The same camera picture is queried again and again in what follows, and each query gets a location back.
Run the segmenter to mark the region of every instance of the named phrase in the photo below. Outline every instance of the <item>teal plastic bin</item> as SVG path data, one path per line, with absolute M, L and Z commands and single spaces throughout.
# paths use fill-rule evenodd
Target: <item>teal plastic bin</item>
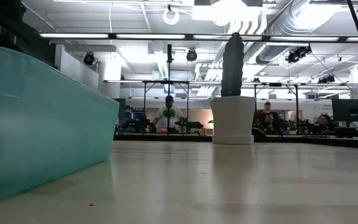
M 0 47 L 0 199 L 106 160 L 118 102 Z

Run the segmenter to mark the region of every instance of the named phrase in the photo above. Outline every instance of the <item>person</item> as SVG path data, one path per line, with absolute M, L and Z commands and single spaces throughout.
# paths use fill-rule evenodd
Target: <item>person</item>
M 264 128 L 263 131 L 266 134 L 279 134 L 280 131 L 280 120 L 277 112 L 272 111 L 272 104 L 267 101 L 265 103 L 265 109 L 262 112 L 263 121 L 264 121 Z
M 154 125 L 161 120 L 161 129 L 168 129 L 168 117 L 169 117 L 169 131 L 176 132 L 177 121 L 183 120 L 183 114 L 179 108 L 173 105 L 174 100 L 171 95 L 165 98 L 165 106 L 158 110 L 158 117 L 154 119 Z
M 318 123 L 324 131 L 335 131 L 336 124 L 334 124 L 334 122 L 331 120 L 331 117 L 326 114 L 322 114 L 318 118 Z

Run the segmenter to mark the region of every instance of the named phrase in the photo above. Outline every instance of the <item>white ceiling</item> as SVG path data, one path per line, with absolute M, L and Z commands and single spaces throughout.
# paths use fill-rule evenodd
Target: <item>white ceiling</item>
M 277 9 L 280 9 L 288 0 L 277 0 L 277 2 Z M 193 21 L 191 15 L 188 14 L 180 14 L 180 20 L 177 24 L 168 25 L 162 19 L 164 6 L 145 6 L 146 16 L 150 24 L 149 29 L 140 6 L 136 5 L 115 4 L 110 6 L 109 4 L 55 2 L 53 0 L 23 0 L 23 3 L 34 12 L 28 11 L 26 13 L 25 22 L 40 32 L 110 32 L 109 10 L 111 10 L 112 32 L 222 34 L 228 29 L 228 27 L 216 26 L 211 21 Z M 313 34 L 357 35 L 357 32 L 349 10 L 344 8 L 335 13 L 327 23 Z M 115 45 L 127 60 L 128 67 L 122 71 L 126 75 L 130 72 L 151 73 L 153 69 L 157 69 L 157 64 L 147 58 L 147 41 L 81 40 L 74 41 L 71 44 Z M 174 41 L 169 44 L 183 49 L 195 48 L 199 57 L 210 59 L 214 58 L 221 45 L 220 42 L 188 41 Z M 343 55 L 343 60 L 350 60 L 358 56 L 358 44 L 312 44 L 311 47 L 314 54 L 319 55 L 320 59 L 325 59 L 324 64 L 327 67 L 341 63 L 338 62 L 337 57 L 330 56 Z M 289 70 L 291 76 L 308 78 L 324 70 L 324 67 L 317 63 L 313 57 L 308 57 L 301 62 Z M 277 63 L 280 66 L 269 66 L 264 70 L 267 76 L 262 77 L 263 79 L 268 80 L 269 77 L 275 77 L 274 80 L 280 80 L 277 76 L 288 76 L 288 69 L 281 65 L 282 62 Z M 194 67 L 195 63 L 187 63 L 185 54 L 178 54 L 177 60 L 172 63 L 172 69 L 194 70 Z M 348 73 L 348 70 L 343 70 L 340 75 L 346 78 Z

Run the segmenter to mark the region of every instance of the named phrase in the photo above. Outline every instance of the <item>white planter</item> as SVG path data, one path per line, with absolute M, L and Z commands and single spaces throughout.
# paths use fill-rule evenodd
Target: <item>white planter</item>
M 253 144 L 255 98 L 227 96 L 211 100 L 216 144 Z

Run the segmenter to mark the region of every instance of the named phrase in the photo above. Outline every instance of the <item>potted cactus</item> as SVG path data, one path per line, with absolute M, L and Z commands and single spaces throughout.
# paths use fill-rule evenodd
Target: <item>potted cactus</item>
M 234 33 L 223 54 L 222 97 L 211 101 L 216 144 L 254 143 L 255 98 L 241 96 L 243 60 L 244 44 L 240 35 Z

